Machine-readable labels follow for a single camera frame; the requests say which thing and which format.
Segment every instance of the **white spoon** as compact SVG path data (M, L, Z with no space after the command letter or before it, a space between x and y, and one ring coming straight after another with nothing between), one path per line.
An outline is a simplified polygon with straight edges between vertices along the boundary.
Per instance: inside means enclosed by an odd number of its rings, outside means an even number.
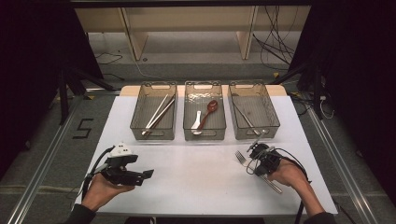
M201 110L197 111L197 118L195 119L194 124L192 124L191 132L193 134L200 134L201 132L197 132L197 128L201 124Z

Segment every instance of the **gray floor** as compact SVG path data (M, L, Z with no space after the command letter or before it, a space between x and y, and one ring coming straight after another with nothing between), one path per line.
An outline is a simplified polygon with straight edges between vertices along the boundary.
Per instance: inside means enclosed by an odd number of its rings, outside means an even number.
M258 37L265 35L266 33L257 34ZM287 38L288 45L295 47L298 37L298 33L290 34ZM91 34L90 41L97 56L104 52L122 56L114 63L100 65L104 74L111 74L105 75L105 81L119 88L137 84L143 80L158 80L156 77L177 80L179 83L188 79L213 79L213 77L224 82L242 78L260 78L269 82L274 79L275 72L284 73L283 70L269 69L262 64L261 48L255 42L252 43L249 59L241 60L234 33L150 34L138 67L132 60L123 34ZM97 61L107 63L117 58L118 56L102 55L97 58ZM287 68L276 58L270 55L267 58L265 52L262 58L265 63L269 63L268 65ZM284 84L287 91L296 91L295 80L297 78L294 77ZM90 82L84 82L84 84L87 88L97 88ZM91 97L86 97L82 101L76 98L70 100L71 106L77 107L76 113L73 114L70 124L64 130L64 138L45 173L37 195L32 204L29 204L23 223L59 223L69 214L116 97L115 93L102 93L101 91L88 92L86 95ZM297 113L304 111L300 104L295 104L295 107ZM32 176L35 175L37 167L51 146L52 139L60 130L60 114L60 102L56 98L31 138L31 148L20 153L1 180L0 223L7 223L12 209L24 193L26 186L29 185ZM311 117L310 113L306 113L300 116L300 121L328 189L333 198L356 223L364 223L365 219L361 217L359 208L354 204L343 179L338 174L332 157ZM83 123L84 128L92 130L87 138L76 139L74 137L86 133L78 130L82 119L92 119ZM349 138L342 121L335 113L332 119L324 119L323 123L346 162L347 169L352 173L354 181L368 201L377 223L396 223L395 206L375 180L364 159L356 155L356 147ZM125 218L99 216L93 223L123 223ZM342 212L336 216L336 219L338 223L350 223ZM294 217L266 217L265 221L267 224L293 223Z

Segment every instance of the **metal rail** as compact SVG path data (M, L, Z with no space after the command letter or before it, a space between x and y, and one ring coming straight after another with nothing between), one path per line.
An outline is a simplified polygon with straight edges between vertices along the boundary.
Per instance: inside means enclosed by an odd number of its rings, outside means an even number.
M343 156L338 150L337 145L332 140L332 136L327 130L323 120L318 120L318 117L315 115L315 112L309 108L308 109L309 116L317 128L317 131L322 139L329 155L332 159L332 162L337 169L338 174L340 175L346 190L352 199L352 202L355 204L356 209L358 210L359 215L361 216L361 220L365 224L378 223L373 213L373 210L368 203L367 199L361 192L361 188L353 177L352 173L349 171L347 164L345 163Z
M35 174L32 177L29 185L27 186L25 192L22 194L14 209L11 212L10 217L8 218L8 224L22 223L26 214L32 205L33 199L35 198L37 191L46 176L50 165L52 164L53 159L60 147L60 144L64 140L64 135L68 130L71 120L73 119L75 112L78 108L78 105L82 102L83 96L76 96L70 105L70 114L67 120L61 125L55 134L52 142L47 149L46 154L44 155L43 160L37 167Z

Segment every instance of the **person's left hand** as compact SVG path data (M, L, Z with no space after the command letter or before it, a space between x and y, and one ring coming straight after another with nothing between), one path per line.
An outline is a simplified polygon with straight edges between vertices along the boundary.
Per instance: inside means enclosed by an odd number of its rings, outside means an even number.
M91 186L87 191L82 205L96 212L120 193L133 190L134 186L118 186L108 182L102 174L93 177Z

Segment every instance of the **utensil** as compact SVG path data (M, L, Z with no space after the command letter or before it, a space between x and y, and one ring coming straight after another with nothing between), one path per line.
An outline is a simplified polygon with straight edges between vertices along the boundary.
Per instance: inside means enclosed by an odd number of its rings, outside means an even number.
M175 101L175 95L172 96L172 98L169 100L168 104L166 104L166 107L161 111L161 113L151 122L151 124L148 126L148 129L155 128L157 124L161 121L163 116L165 115L166 111L168 111L169 107L173 104ZM142 132L143 135L149 135L151 132Z
M201 132L197 132L198 126L201 124L201 110L197 111L197 118L195 119L195 122L191 126L191 132L193 134L200 134Z
M232 94L232 97L234 97L234 96L239 96L237 93L233 93ZM239 113L241 113L241 115L242 115L242 117L245 119L245 121L247 122L247 124L248 124L248 126L250 127L250 128L254 128L254 125L251 123L251 121L248 119L248 116L246 116L246 114L245 113L243 113L242 111L241 111L241 109L239 109L239 107L236 105L236 103L233 101L233 106L235 106L235 108L236 108L236 110L238 110L239 111ZM253 132L256 134L256 135L260 135L261 133L259 132L259 131L257 131L257 130L253 130Z
M235 152L236 158L239 160L239 163L241 163L243 166L248 167L250 170L254 171L254 168L248 164L247 159L245 159L244 155L240 151ZM280 189L276 184L271 182L267 176L265 175L260 175L260 178L263 179L274 191L276 191L278 194L281 194L283 191Z
M207 104L206 115L202 119L201 124L198 126L197 130L201 130L204 127L207 116L209 116L209 114L215 112L218 109L218 105L219 105L219 103L217 100L212 100L211 102L209 102L209 104Z
M152 124L152 121L154 120L155 116L157 116L157 113L160 110L161 106L163 106L163 102L165 102L166 97L168 97L168 94L166 94L165 97L163 97L163 100L161 101L161 103L158 106L157 110L154 112L154 114L152 115L151 119L148 121L148 125L146 126L146 128L148 128Z

